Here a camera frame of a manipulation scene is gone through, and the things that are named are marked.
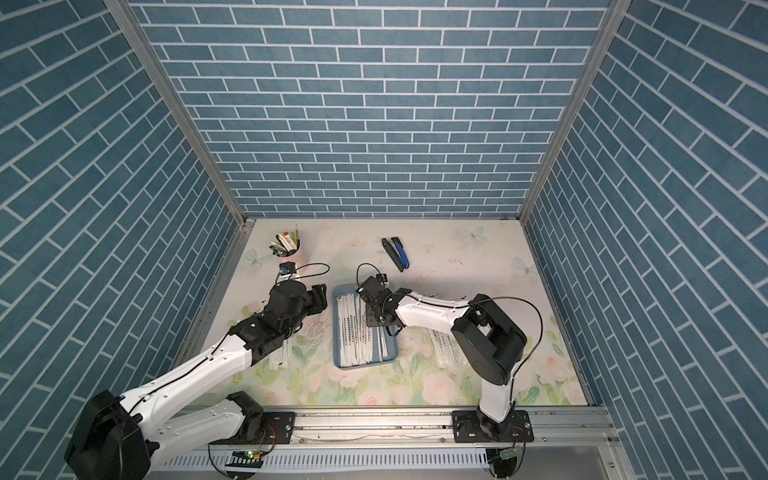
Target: blue brick wallpaper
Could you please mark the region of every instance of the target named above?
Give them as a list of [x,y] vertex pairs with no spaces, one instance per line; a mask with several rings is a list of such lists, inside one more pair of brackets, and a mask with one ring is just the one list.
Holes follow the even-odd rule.
[[167,370],[233,220],[101,0],[0,0],[0,478]]
[[513,217],[608,0],[131,2],[251,217]]
[[634,0],[528,225],[639,478],[768,478],[768,3]]

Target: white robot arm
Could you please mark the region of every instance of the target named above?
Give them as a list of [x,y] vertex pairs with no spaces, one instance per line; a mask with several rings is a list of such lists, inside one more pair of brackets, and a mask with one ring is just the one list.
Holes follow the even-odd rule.
[[[424,326],[453,335],[483,378],[480,427],[491,439],[505,432],[511,371],[526,338],[492,300],[478,295],[449,302],[406,289],[391,293],[373,277],[358,294],[373,311],[370,326]],[[266,428],[263,409],[245,392],[233,393],[210,409],[171,418],[217,383],[265,358],[306,316],[325,308],[325,285],[307,290],[296,280],[277,283],[264,310],[233,326],[216,346],[122,395],[105,390],[89,400],[66,450],[67,463],[81,480],[140,480],[199,445],[259,438]]]
[[478,420],[492,439],[510,427],[513,372],[520,365],[527,337],[486,295],[447,301],[399,289],[391,292],[369,277],[357,289],[372,315],[369,326],[422,326],[452,335],[482,378]]

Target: floral tablecloth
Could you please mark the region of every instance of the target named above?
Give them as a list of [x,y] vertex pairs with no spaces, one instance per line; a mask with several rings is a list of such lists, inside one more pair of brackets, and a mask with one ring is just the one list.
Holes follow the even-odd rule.
[[[268,248],[277,232],[298,226],[307,262],[328,263],[324,276],[306,284],[325,283],[329,297],[338,285],[355,283],[363,262],[389,276],[392,291],[403,286],[425,295],[457,300],[476,293],[519,296],[533,302],[544,317],[544,337],[515,380],[519,405],[585,405],[584,393],[552,315],[533,256],[515,220],[258,220],[224,296],[206,345],[213,346],[227,329],[261,310],[274,284],[280,259]],[[382,237],[399,237],[411,266],[400,273],[381,246]],[[318,273],[312,266],[303,275]],[[361,281],[375,273],[360,270]],[[231,392],[245,390],[263,405],[477,405],[480,377],[453,343],[455,366],[439,367],[427,330],[409,327],[397,337],[395,362],[353,370],[333,365],[332,303],[307,317],[290,339],[287,368],[273,369],[266,359],[203,394],[195,403],[209,405]],[[533,309],[522,302],[497,304],[528,336],[527,354],[540,326]]]

